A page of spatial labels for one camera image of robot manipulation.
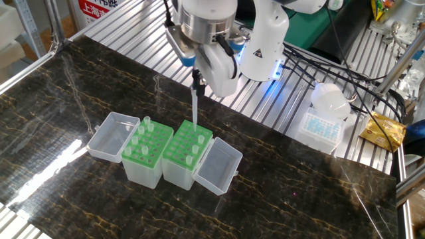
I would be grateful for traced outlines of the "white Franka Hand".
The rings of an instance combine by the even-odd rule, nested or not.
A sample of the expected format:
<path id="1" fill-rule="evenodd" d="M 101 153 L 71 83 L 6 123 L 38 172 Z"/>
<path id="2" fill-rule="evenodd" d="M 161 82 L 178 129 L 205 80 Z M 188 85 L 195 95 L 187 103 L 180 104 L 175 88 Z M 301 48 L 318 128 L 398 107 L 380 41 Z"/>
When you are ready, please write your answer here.
<path id="1" fill-rule="evenodd" d="M 232 57 L 219 44 L 202 44 L 196 51 L 192 70 L 192 89 L 198 89 L 198 97 L 204 96 L 205 84 L 199 81 L 199 71 L 217 97 L 232 95 L 238 84 L 238 67 Z"/>

